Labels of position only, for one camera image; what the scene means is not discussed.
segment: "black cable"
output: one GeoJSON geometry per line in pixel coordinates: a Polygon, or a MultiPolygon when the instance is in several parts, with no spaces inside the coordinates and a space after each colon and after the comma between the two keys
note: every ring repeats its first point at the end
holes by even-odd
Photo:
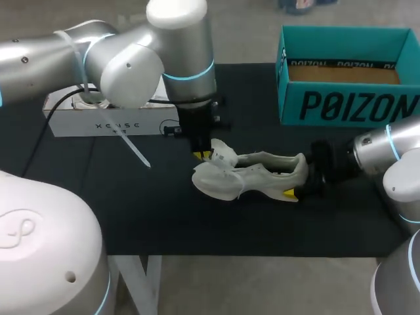
{"type": "Polygon", "coordinates": [[[182,104],[195,104],[205,102],[206,100],[211,100],[216,96],[216,94],[210,94],[204,97],[195,98],[193,100],[149,100],[149,103],[156,104],[173,104],[173,105],[182,105],[182,104]]]}
{"type": "MultiPolygon", "coordinates": [[[[88,90],[90,91],[90,92],[98,92],[99,90],[98,89],[96,89],[96,88],[93,88],[93,87],[89,87],[88,88],[88,90]]],[[[38,151],[38,147],[39,147],[39,145],[41,144],[41,141],[42,141],[42,139],[43,139],[43,137],[44,137],[44,134],[45,134],[45,131],[47,131],[47,128],[48,128],[48,125],[49,125],[49,121],[51,120],[51,117],[53,116],[53,114],[54,114],[54,112],[56,111],[56,109],[61,105],[61,103],[63,103],[63,101],[65,101],[67,98],[69,98],[69,97],[71,97],[71,96],[73,96],[73,95],[76,95],[77,93],[81,93],[81,92],[84,92],[85,91],[85,89],[77,89],[77,90],[74,90],[74,91],[72,91],[72,92],[69,92],[68,94],[66,94],[66,95],[64,95],[52,108],[51,108],[51,110],[50,110],[50,112],[49,112],[49,114],[48,114],[48,116],[47,116],[47,119],[45,120],[45,122],[44,122],[44,125],[42,126],[42,130],[41,130],[41,132],[40,132],[40,134],[39,134],[39,136],[38,136],[38,138],[37,138],[37,141],[36,141],[36,143],[35,143],[35,146],[33,147],[33,149],[32,149],[32,152],[31,152],[31,155],[30,155],[30,158],[29,158],[29,160],[27,161],[27,163],[26,163],[26,165],[25,165],[25,168],[24,168],[24,170],[23,170],[23,172],[22,172],[22,175],[21,175],[21,177],[22,178],[25,178],[26,177],[26,174],[28,173],[28,170],[29,170],[29,168],[30,168],[30,165],[31,165],[31,163],[32,163],[32,159],[35,157],[35,154],[36,154],[36,152],[38,151]]],[[[211,100],[213,97],[215,97],[216,96],[216,94],[210,94],[210,95],[208,95],[208,96],[205,96],[205,97],[200,97],[200,98],[195,98],[195,99],[193,99],[193,100],[183,100],[183,101],[174,101],[174,100],[149,100],[149,103],[156,103],[156,104],[173,104],[173,105],[181,105],[181,104],[195,104],[195,103],[200,103],[200,102],[205,102],[205,101],[207,101],[207,100],[211,100]]],[[[162,132],[161,132],[161,126],[162,126],[162,123],[164,123],[165,121],[176,121],[176,122],[179,122],[179,121],[177,121],[177,120],[174,120],[174,119],[165,119],[165,120],[163,120],[162,122],[161,122],[161,124],[160,124],[160,126],[159,126],[159,131],[160,131],[160,133],[161,133],[161,135],[163,134],[162,132]]]]}
{"type": "MultiPolygon", "coordinates": [[[[88,90],[90,91],[90,92],[97,92],[98,91],[98,89],[96,89],[96,88],[88,88],[88,90]]],[[[28,173],[28,170],[29,170],[29,168],[30,168],[30,166],[31,166],[31,163],[32,163],[32,159],[35,157],[35,154],[36,154],[36,152],[38,151],[38,147],[39,147],[39,145],[41,144],[41,141],[42,141],[42,139],[43,139],[43,137],[44,137],[44,134],[45,134],[45,131],[47,131],[47,128],[48,128],[48,125],[49,125],[49,121],[51,120],[51,117],[53,116],[53,114],[54,114],[54,112],[56,111],[56,109],[61,105],[61,103],[63,103],[63,101],[65,101],[67,98],[69,98],[69,97],[71,97],[71,96],[73,96],[73,95],[75,95],[75,94],[77,94],[77,93],[81,93],[81,92],[84,92],[85,91],[85,89],[77,89],[77,90],[74,90],[74,91],[72,91],[72,92],[69,92],[69,93],[67,93],[66,95],[64,95],[57,103],[55,103],[55,105],[51,108],[51,110],[50,110],[50,112],[49,112],[49,114],[48,114],[48,116],[47,116],[47,119],[45,120],[45,122],[44,122],[44,125],[42,126],[42,130],[41,130],[41,132],[39,133],[39,136],[38,136],[38,138],[37,138],[37,142],[35,143],[35,146],[33,147],[33,149],[32,149],[32,152],[31,152],[31,155],[30,155],[30,158],[29,158],[29,160],[26,162],[26,165],[25,165],[25,168],[24,168],[24,171],[22,172],[22,175],[21,175],[21,177],[24,179],[25,177],[26,177],[26,174],[28,173]]]]}
{"type": "Polygon", "coordinates": [[[162,124],[165,123],[166,121],[174,121],[175,123],[179,123],[179,120],[175,120],[175,119],[164,119],[164,120],[162,120],[162,122],[159,125],[159,132],[162,136],[164,135],[162,133],[162,124]]]}

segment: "black tablecloth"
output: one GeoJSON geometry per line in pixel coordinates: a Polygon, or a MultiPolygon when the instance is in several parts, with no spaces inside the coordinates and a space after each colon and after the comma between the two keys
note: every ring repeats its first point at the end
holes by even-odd
{"type": "MultiPolygon", "coordinates": [[[[343,141],[360,129],[279,124],[273,64],[217,65],[219,92],[234,124],[216,131],[237,153],[307,152],[319,138],[343,141]]],[[[43,100],[0,109],[0,168],[21,174],[45,118],[43,100]]],[[[147,169],[118,137],[54,138],[48,130],[28,178],[69,189],[92,208],[111,255],[382,257],[404,241],[366,178],[302,203],[245,193],[208,198],[191,183],[197,161],[186,140],[132,136],[147,169]]]]}

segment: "shoelace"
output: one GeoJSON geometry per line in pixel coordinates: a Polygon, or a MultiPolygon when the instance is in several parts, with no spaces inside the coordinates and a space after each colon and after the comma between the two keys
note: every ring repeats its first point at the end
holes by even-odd
{"type": "Polygon", "coordinates": [[[237,172],[234,172],[235,167],[227,163],[226,161],[224,161],[224,156],[218,154],[217,152],[213,152],[213,154],[211,155],[211,159],[206,158],[204,159],[204,161],[210,163],[211,165],[214,165],[215,167],[218,167],[219,169],[222,169],[224,172],[228,172],[228,174],[233,175],[235,178],[239,180],[239,182],[242,185],[242,188],[238,194],[238,199],[239,199],[241,194],[245,191],[246,183],[241,175],[237,174],[237,172]]]}

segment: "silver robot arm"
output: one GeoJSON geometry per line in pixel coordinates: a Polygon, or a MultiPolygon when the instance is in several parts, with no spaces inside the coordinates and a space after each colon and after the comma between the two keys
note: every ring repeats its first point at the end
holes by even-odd
{"type": "Polygon", "coordinates": [[[353,151],[367,175],[383,174],[383,186],[411,234],[420,229],[420,116],[358,136],[353,151]]]}
{"type": "Polygon", "coordinates": [[[211,149],[216,93],[206,0],[151,0],[147,21],[124,33],[98,20],[0,43],[0,106],[43,96],[83,76],[121,108],[138,108],[161,75],[193,152],[211,149]]]}

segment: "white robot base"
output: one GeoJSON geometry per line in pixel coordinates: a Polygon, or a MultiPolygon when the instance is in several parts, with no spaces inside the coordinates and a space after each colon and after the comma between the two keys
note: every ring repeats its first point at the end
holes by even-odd
{"type": "Polygon", "coordinates": [[[75,194],[0,171],[0,315],[113,315],[102,234],[75,194]]]}

